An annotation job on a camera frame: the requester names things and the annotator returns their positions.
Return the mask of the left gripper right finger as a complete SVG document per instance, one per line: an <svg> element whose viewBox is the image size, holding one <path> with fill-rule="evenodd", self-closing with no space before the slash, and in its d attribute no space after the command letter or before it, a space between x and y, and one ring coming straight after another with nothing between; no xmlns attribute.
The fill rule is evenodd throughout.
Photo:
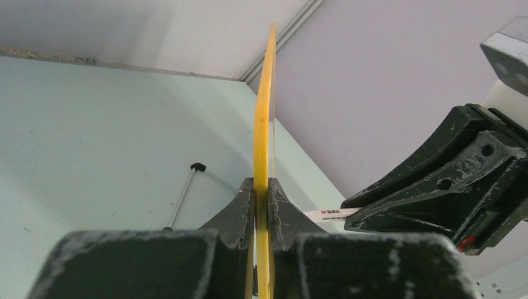
<svg viewBox="0 0 528 299"><path fill-rule="evenodd" d="M479 298L444 236L331 234L268 182L273 298Z"/></svg>

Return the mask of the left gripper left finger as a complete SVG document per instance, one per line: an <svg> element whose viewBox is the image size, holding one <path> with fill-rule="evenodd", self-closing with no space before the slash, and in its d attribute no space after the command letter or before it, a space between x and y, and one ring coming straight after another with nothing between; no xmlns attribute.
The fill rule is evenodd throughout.
<svg viewBox="0 0 528 299"><path fill-rule="evenodd" d="M46 258L29 298L251 298L255 195L196 230L78 230Z"/></svg>

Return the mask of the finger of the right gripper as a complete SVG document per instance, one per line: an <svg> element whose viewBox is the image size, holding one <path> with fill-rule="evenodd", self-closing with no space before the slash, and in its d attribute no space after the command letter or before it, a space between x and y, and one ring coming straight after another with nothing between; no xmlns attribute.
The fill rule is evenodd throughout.
<svg viewBox="0 0 528 299"><path fill-rule="evenodd" d="M455 106L431 136L404 162L343 201L341 207L365 207L421 181L459 155L481 131L504 133L527 147L527 125L514 121L503 111L473 103Z"/></svg>
<svg viewBox="0 0 528 299"><path fill-rule="evenodd" d="M347 217L354 232L431 232L466 255L496 246L527 217L527 147L481 131L421 181Z"/></svg>

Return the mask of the red marker pen body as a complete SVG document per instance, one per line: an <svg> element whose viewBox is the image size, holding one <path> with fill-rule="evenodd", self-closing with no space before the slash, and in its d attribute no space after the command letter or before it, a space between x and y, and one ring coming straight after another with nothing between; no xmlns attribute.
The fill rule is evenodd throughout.
<svg viewBox="0 0 528 299"><path fill-rule="evenodd" d="M344 221L347 217L357 213L359 208L326 209L307 211L304 214L315 223Z"/></svg>

